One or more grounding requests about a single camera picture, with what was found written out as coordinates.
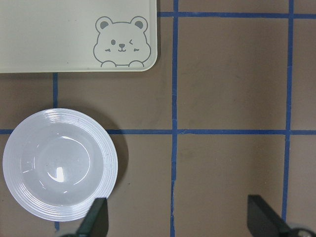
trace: grid line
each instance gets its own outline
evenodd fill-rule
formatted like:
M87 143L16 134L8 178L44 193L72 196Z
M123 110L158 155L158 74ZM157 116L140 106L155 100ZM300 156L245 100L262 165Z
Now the grid line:
M292 14L288 13L248 13L248 12L191 12L191 11L161 11L158 17L224 17L224 18L274 18L274 19L316 19L316 14Z
M53 73L53 108L58 108L58 73Z
M172 129L107 129L110 135L172 135ZM9 135L13 129L0 129L0 135ZM178 135L316 135L316 130L239 130L239 129L178 129Z
M171 192L170 192L170 237L175 237L174 225L174 188L177 179L178 149L178 26L179 1L173 1L173 35L172 35L172 152L171 152Z
M294 23L294 0L289 0L288 17L288 43L287 43L287 92L286 92L286 122L285 122L285 148L284 148L284 173L283 173L283 194L282 194L282 218L286 221L288 175L290 160L291 140L291 107L292 107L292 72L293 72L293 23Z
M55 227L56 231L59 231L59 229L60 229L59 221L54 222L54 227Z

